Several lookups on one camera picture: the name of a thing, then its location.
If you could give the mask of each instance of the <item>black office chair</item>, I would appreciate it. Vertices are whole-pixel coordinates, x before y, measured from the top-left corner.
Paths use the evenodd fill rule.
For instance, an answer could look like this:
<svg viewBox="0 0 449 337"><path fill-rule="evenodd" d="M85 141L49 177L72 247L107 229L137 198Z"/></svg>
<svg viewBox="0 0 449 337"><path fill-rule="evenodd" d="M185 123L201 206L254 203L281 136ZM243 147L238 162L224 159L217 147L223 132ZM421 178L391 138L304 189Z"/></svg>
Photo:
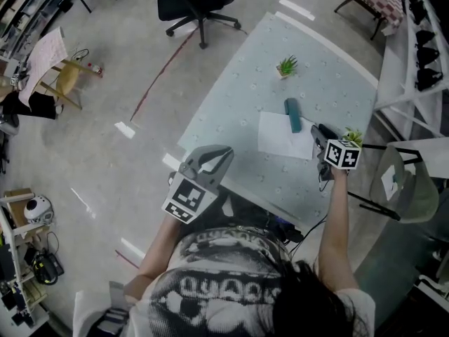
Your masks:
<svg viewBox="0 0 449 337"><path fill-rule="evenodd" d="M157 0L157 6L159 10L159 19L162 21L184 18L174 24L170 29L166 30L166 34L170 37L174 35L174 31L177 28L186 25L193 20L198 20L201 35L201 43L199 46L201 48L206 48L207 43L204 41L204 19L230 21L234 23L236 29L241 28L237 19L211 12L220 10L223 6L230 4L233 1L234 0Z"/></svg>

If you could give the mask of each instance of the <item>succulent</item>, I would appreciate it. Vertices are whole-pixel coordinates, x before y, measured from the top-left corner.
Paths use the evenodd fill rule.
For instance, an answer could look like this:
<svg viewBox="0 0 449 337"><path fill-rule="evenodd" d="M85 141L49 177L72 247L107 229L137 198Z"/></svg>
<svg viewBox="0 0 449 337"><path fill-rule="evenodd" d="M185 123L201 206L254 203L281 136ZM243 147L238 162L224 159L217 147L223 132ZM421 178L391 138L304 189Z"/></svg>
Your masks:
<svg viewBox="0 0 449 337"><path fill-rule="evenodd" d="M343 135L343 140L354 141L359 147L362 147L362 132L359 130L353 131L352 128L346 127L347 131Z"/></svg>
<svg viewBox="0 0 449 337"><path fill-rule="evenodd" d="M296 71L297 61L294 55L291 55L288 59L284 59L278 65L279 73L282 76L294 74Z"/></svg>

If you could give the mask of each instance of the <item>graphic t-shirt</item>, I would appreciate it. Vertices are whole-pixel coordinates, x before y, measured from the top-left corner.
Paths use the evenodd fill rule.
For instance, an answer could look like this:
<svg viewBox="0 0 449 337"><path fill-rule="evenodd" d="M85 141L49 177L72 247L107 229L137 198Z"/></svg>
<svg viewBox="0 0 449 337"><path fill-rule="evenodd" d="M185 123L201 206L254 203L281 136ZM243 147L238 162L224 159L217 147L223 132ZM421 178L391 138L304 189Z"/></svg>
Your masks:
<svg viewBox="0 0 449 337"><path fill-rule="evenodd" d="M167 271L131 308L122 335L256 337L272 331L274 301L281 291L281 276L274 266L280 259L287 260L288 254L259 232L227 227L185 237ZM373 336L372 298L355 289L337 295L356 308ZM101 299L102 303L91 293L78 292L74 336L85 336L87 325L95 320L93 313L110 307L108 298Z"/></svg>

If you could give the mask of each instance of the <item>bottle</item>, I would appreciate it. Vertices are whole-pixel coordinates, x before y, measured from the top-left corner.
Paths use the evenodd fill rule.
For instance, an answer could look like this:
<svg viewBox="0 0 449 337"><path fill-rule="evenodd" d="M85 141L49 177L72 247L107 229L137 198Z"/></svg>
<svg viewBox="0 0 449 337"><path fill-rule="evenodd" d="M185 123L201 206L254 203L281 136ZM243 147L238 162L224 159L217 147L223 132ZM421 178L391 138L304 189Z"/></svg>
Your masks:
<svg viewBox="0 0 449 337"><path fill-rule="evenodd" d="M93 65L91 63L87 64L88 68L94 71L94 73L99 74L100 76L103 75L103 69L98 65Z"/></svg>

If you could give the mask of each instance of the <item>checkered cloth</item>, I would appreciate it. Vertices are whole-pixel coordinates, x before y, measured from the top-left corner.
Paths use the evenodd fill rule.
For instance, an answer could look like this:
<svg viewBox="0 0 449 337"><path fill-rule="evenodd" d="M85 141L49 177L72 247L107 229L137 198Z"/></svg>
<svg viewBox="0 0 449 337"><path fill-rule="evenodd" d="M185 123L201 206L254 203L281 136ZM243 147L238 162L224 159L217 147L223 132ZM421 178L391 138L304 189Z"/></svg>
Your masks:
<svg viewBox="0 0 449 337"><path fill-rule="evenodd" d="M364 0L369 6L382 14L387 19L388 25L384 30L385 35L394 34L403 19L401 0Z"/></svg>

